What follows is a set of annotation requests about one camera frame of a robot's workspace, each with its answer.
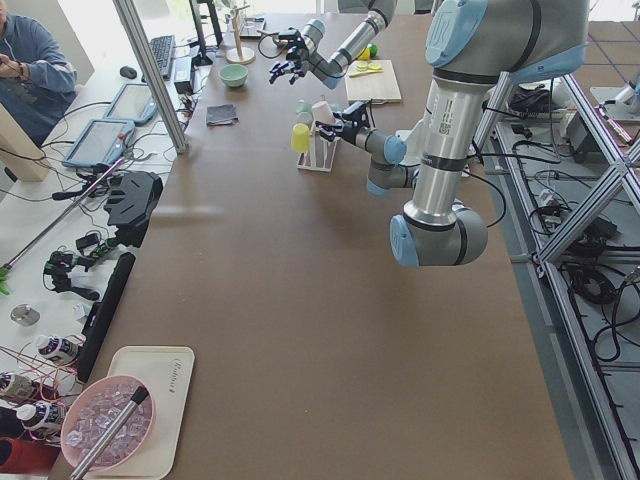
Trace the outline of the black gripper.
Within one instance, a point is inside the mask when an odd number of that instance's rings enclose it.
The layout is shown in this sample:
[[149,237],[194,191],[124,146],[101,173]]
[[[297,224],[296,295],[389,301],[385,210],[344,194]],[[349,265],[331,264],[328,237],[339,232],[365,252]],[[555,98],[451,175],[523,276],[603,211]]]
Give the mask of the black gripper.
[[338,138],[347,143],[365,143],[372,132],[370,102],[357,101],[342,111],[334,112],[331,120],[316,120],[319,135],[328,142]]
[[278,39],[284,41],[287,53],[283,62],[277,62],[269,70],[269,83],[273,84],[278,78],[291,74],[289,83],[294,84],[297,80],[304,78],[309,70],[310,50],[307,45],[308,31],[287,29],[278,33]]

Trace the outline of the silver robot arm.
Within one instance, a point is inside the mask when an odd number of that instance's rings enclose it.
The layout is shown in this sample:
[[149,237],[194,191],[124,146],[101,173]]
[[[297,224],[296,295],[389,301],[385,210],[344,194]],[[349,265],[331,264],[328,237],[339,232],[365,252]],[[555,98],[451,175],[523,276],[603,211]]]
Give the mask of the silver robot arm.
[[307,22],[301,29],[289,28],[278,33],[286,42],[284,61],[275,63],[269,70],[269,83],[289,75],[293,85],[308,73],[314,75],[325,87],[335,89],[348,67],[363,53],[369,43],[384,31],[394,17],[397,2],[375,0],[365,2],[366,18],[328,58],[318,51],[325,35],[325,25],[319,19]]
[[320,134],[341,137],[371,155],[368,188],[397,187],[400,172],[413,197],[390,221],[393,255],[403,266],[470,263],[485,250],[484,220],[456,198],[482,102],[501,73],[518,83],[569,74],[584,62],[586,1],[443,1],[428,30],[425,57],[432,83],[425,114],[410,134],[420,164],[403,165],[409,148],[354,119],[352,110],[319,118]]

